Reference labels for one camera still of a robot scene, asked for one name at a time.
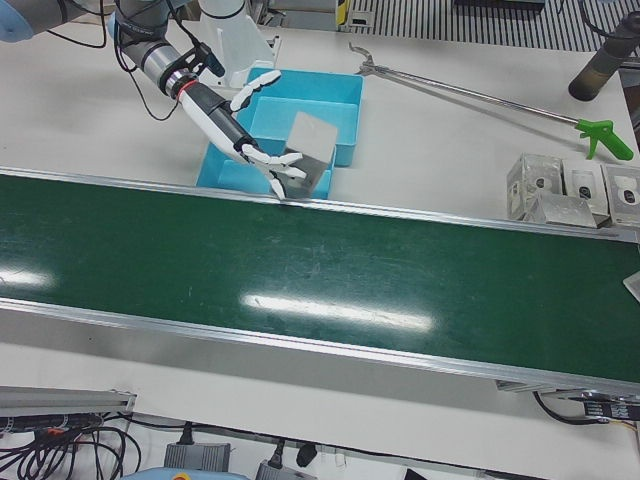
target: green conveyor belt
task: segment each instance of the green conveyor belt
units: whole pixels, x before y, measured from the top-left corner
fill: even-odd
[[[640,383],[633,244],[9,175],[0,204],[0,297]]]

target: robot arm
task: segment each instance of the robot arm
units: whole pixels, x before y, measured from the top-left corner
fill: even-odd
[[[95,0],[84,1],[96,9]],[[304,179],[306,174],[291,166],[302,155],[267,155],[232,116],[248,105],[254,91],[277,81],[280,74],[273,71],[259,77],[231,102],[200,83],[198,75],[205,67],[219,77],[225,73],[211,50],[189,34],[194,47],[181,55],[165,38],[169,15],[187,1],[116,0],[116,12],[110,20],[116,51],[129,57],[165,95],[179,101],[211,143],[237,162],[255,165],[276,195],[284,198],[278,175]],[[85,5],[72,0],[0,0],[0,40],[31,38],[80,16],[83,8]],[[121,58],[119,61],[126,68]]]

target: white table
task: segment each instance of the white table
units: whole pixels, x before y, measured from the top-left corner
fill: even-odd
[[[66,31],[98,35],[86,26]],[[342,35],[279,33],[282,68],[352,72],[362,60]],[[353,40],[381,64],[570,115],[611,118],[625,140],[633,138],[616,79],[590,104],[566,93],[588,55]],[[0,164],[195,181],[204,137],[179,111],[165,123],[149,118],[111,51],[41,36],[0,45],[0,59]],[[141,83],[154,111],[170,108]],[[332,198],[480,217],[503,216],[504,176],[520,152],[569,156],[585,148],[562,125],[465,108],[459,99],[378,78],[366,79],[361,127],[354,164],[337,171]],[[531,396],[497,392],[485,380],[29,318],[4,318],[0,329],[0,362],[12,366],[0,369],[0,384],[129,390],[147,413],[545,478],[640,473],[626,429],[562,425]]]

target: blue tray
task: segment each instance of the blue tray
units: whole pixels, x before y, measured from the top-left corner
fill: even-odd
[[[254,68],[248,82],[269,70]],[[348,167],[358,139],[360,75],[282,70],[282,77],[251,98],[238,121],[259,138],[286,140],[296,113],[302,111],[338,127],[336,166]]]
[[[284,140],[269,140],[258,138],[260,147],[270,155],[279,155],[284,151]],[[320,181],[311,194],[312,198],[326,200],[331,189],[333,162],[322,174]],[[209,144],[202,162],[198,187],[215,187],[227,190],[240,190],[249,193],[269,193],[271,187],[265,176],[251,165],[241,164],[227,158],[220,150]]]
[[[262,73],[254,68],[247,81]],[[349,166],[358,135],[362,77],[320,72],[283,70],[282,78],[251,98],[251,104],[238,114],[238,121],[270,155],[281,155],[299,111],[338,127],[334,158],[323,174],[312,198],[326,199],[331,188],[333,167]],[[256,168],[227,158],[209,145],[197,186],[269,193],[269,182]]]

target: robot finger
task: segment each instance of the robot finger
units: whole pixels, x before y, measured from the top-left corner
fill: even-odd
[[[242,146],[242,153],[246,155],[252,162],[261,163],[263,165],[273,167],[288,167],[293,162],[302,158],[302,154],[298,152],[287,153],[280,157],[271,156],[268,153],[265,153],[248,143]]]
[[[280,70],[271,70],[267,73],[263,73],[255,80],[249,82],[231,100],[231,103],[229,104],[231,112],[235,113],[242,110],[243,108],[247,108],[249,106],[249,103],[251,102],[251,96],[255,92],[259,92],[260,90],[262,90],[262,87],[266,87],[277,82],[281,76],[282,73],[280,72]]]
[[[269,185],[271,185],[271,190],[276,194],[279,200],[284,200],[286,195],[284,194],[284,187],[282,186],[282,182],[278,180],[278,178],[270,173],[271,178],[269,178]]]
[[[307,178],[307,174],[303,170],[300,170],[296,167],[287,167],[282,169],[278,173],[282,173],[283,175],[286,175],[291,179],[304,180],[305,178]]]

